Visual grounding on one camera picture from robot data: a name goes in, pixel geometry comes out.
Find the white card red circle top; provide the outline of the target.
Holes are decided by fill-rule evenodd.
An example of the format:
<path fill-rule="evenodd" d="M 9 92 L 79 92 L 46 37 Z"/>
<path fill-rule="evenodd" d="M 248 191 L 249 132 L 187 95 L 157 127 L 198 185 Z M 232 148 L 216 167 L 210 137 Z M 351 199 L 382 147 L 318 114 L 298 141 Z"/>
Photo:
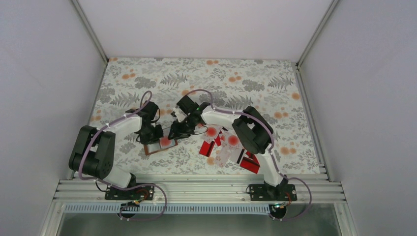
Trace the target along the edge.
<path fill-rule="evenodd" d="M 175 140 L 170 140 L 167 136 L 162 137 L 159 144 L 161 149 L 168 149 L 177 145 Z"/>

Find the white card red circle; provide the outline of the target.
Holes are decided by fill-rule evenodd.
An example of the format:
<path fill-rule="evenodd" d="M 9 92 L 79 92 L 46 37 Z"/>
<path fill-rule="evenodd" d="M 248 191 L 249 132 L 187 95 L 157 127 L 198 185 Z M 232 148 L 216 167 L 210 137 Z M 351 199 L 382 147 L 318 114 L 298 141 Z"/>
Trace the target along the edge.
<path fill-rule="evenodd" d="M 240 148 L 241 147 L 241 143 L 240 143 L 240 140 L 237 137 L 237 135 L 227 134 L 225 136 L 226 136 L 225 141 L 226 141 L 226 144 L 228 146 L 233 147 L 233 148 Z"/>
<path fill-rule="evenodd" d="M 162 137 L 159 144 L 161 149 L 168 149 L 177 145 L 175 140 L 170 140 L 167 136 Z"/>
<path fill-rule="evenodd" d="M 202 135 L 202 139 L 207 143 L 213 142 L 218 137 L 220 131 L 220 126 L 208 126 L 207 131 Z"/>

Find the brown leather card holder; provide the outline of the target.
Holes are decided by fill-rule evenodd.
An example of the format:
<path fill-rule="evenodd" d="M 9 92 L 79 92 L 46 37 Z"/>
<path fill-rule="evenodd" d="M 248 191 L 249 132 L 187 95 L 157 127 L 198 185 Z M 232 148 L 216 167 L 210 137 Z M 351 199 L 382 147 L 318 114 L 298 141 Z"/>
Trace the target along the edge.
<path fill-rule="evenodd" d="M 159 142 L 158 143 L 144 145 L 145 155 L 152 155 L 152 154 L 155 154 L 155 153 L 158 153 L 158 152 L 167 150 L 167 149 L 161 149 Z"/>

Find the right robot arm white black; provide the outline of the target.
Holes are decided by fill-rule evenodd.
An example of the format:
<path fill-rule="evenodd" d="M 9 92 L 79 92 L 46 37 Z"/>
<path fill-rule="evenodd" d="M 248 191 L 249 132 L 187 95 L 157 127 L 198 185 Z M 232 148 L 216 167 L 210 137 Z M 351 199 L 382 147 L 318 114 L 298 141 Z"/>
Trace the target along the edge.
<path fill-rule="evenodd" d="M 198 125 L 218 125 L 233 130 L 243 150 L 254 155 L 260 164 L 264 176 L 262 201 L 288 199 L 292 189 L 288 177 L 280 172 L 277 160 L 273 155 L 273 128 L 252 106 L 244 110 L 220 109 L 209 102 L 201 104 L 193 101 L 188 95 L 177 102 L 172 113 L 176 120 L 170 127 L 168 138 L 179 140 L 195 134 Z"/>

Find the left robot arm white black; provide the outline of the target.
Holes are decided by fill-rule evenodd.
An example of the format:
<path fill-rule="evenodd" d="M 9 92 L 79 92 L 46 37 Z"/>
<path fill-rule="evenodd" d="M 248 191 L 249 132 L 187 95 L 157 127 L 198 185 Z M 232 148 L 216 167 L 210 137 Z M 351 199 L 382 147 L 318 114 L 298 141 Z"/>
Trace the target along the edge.
<path fill-rule="evenodd" d="M 69 158 L 69 168 L 77 171 L 80 179 L 94 179 L 115 189 L 124 199 L 136 195 L 136 177 L 114 166 L 115 145 L 131 133 L 138 135 L 144 145 L 155 144 L 163 137 L 161 125 L 153 118 L 159 107 L 147 101 L 136 110 L 126 113 L 98 129 L 89 125 L 80 128 Z"/>

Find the red card black stripe left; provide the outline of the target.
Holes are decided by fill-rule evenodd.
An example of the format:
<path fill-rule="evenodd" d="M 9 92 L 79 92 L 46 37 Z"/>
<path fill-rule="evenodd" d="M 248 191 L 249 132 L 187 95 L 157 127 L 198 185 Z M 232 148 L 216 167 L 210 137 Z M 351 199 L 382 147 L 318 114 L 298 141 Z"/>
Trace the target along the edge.
<path fill-rule="evenodd" d="M 215 145 L 216 145 L 215 141 L 211 141 L 211 142 L 203 141 L 199 150 L 199 154 L 205 157 L 210 157 Z"/>

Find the white card red circle middle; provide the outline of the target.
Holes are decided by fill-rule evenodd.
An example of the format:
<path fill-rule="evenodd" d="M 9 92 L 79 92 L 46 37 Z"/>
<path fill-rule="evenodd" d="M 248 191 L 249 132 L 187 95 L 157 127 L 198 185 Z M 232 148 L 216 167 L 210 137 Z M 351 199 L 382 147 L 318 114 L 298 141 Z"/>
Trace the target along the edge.
<path fill-rule="evenodd" d="M 213 142 L 218 137 L 220 131 L 220 126 L 208 126 L 207 131 L 202 135 L 202 139 L 207 143 Z"/>

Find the white card pale pattern bottom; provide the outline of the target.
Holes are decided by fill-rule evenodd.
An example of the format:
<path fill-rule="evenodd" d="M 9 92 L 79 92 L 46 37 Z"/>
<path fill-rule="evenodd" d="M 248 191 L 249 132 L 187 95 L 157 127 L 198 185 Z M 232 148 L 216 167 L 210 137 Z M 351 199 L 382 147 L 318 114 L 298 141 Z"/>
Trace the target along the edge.
<path fill-rule="evenodd" d="M 232 150 L 229 146 L 222 146 L 220 152 L 216 155 L 214 163 L 224 167 L 231 156 Z"/>

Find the white card red circle centre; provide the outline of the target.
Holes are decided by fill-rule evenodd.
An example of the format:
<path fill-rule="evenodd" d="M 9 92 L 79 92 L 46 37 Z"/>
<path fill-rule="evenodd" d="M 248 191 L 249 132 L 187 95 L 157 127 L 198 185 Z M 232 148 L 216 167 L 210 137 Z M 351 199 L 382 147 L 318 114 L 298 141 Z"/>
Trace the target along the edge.
<path fill-rule="evenodd" d="M 240 143 L 240 140 L 237 137 L 237 135 L 227 134 L 225 136 L 226 136 L 225 141 L 226 141 L 226 144 L 228 146 L 233 147 L 233 148 L 240 148 L 241 147 L 241 143 Z"/>

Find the white card black stripe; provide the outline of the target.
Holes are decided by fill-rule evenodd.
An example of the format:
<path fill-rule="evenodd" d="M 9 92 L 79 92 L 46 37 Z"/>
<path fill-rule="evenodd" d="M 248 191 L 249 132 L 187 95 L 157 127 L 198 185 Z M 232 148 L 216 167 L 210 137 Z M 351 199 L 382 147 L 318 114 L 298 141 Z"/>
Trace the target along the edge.
<path fill-rule="evenodd" d="M 229 161 L 235 164 L 240 164 L 245 153 L 245 149 L 233 149 L 230 154 Z"/>

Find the dark red card bottom right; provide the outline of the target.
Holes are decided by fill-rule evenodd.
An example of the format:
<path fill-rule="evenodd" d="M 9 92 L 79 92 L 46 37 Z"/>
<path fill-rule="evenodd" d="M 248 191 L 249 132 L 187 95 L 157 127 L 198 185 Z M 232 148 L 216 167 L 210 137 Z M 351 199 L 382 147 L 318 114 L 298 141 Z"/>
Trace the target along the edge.
<path fill-rule="evenodd" d="M 256 156 L 250 152 L 246 152 L 240 161 L 240 166 L 252 173 L 257 174 L 260 169 L 260 164 Z"/>

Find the floral patterned table mat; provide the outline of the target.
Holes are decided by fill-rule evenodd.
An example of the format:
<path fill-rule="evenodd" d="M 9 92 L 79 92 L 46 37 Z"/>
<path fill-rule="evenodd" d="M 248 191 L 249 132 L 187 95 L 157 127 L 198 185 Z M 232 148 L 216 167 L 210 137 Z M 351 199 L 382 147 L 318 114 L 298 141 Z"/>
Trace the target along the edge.
<path fill-rule="evenodd" d="M 274 155 L 286 174 L 318 174 L 301 95 L 290 61 L 249 59 L 111 58 L 98 92 L 90 124 L 102 127 L 140 106 L 144 92 L 160 108 L 157 122 L 169 128 L 176 103 L 188 94 L 197 103 L 214 101 L 216 107 L 234 110 L 256 108 L 273 128 Z M 221 148 L 210 157 L 199 154 L 202 135 L 197 130 L 178 145 L 152 155 L 134 133 L 115 146 L 114 165 L 133 174 L 240 175 L 247 170 L 228 161 L 214 163 Z"/>

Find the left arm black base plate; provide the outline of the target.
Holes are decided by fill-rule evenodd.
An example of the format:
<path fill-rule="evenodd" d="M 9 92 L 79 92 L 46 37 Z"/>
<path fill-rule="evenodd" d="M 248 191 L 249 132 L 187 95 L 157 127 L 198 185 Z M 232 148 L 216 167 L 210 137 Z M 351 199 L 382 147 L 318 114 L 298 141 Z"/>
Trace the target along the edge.
<path fill-rule="evenodd" d="M 119 190 L 114 187 L 108 187 L 105 193 L 105 200 L 120 201 L 151 201 L 153 200 L 154 186 L 144 186 L 133 190 Z"/>

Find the aluminium rail frame front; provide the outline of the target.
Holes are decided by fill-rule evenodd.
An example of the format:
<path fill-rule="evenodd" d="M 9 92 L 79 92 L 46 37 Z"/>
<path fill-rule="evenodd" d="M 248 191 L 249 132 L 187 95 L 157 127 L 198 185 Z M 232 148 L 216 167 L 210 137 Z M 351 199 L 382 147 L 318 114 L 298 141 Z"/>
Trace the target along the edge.
<path fill-rule="evenodd" d="M 154 186 L 152 204 L 273 204 L 273 201 L 251 201 L 246 188 L 261 184 L 261 175 L 138 175 L 138 180 Z M 339 182 L 330 181 L 325 172 L 320 174 L 290 175 L 295 186 L 298 204 L 328 204 L 333 207 L 336 227 L 343 236 L 356 235 L 347 200 Z M 119 203 L 131 201 L 105 200 L 106 186 L 91 180 L 72 178 L 60 180 L 55 190 L 49 212 L 41 230 L 43 236 L 59 233 L 65 206 L 70 203 Z"/>

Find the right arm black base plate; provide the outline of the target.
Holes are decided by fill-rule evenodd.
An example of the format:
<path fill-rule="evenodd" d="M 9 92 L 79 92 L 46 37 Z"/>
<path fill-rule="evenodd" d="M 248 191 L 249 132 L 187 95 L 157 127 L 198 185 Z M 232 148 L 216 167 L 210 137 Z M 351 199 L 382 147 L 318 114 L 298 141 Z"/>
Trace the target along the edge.
<path fill-rule="evenodd" d="M 273 187 L 269 184 L 250 184 L 246 188 L 251 201 L 297 201 L 297 192 L 293 184 Z"/>

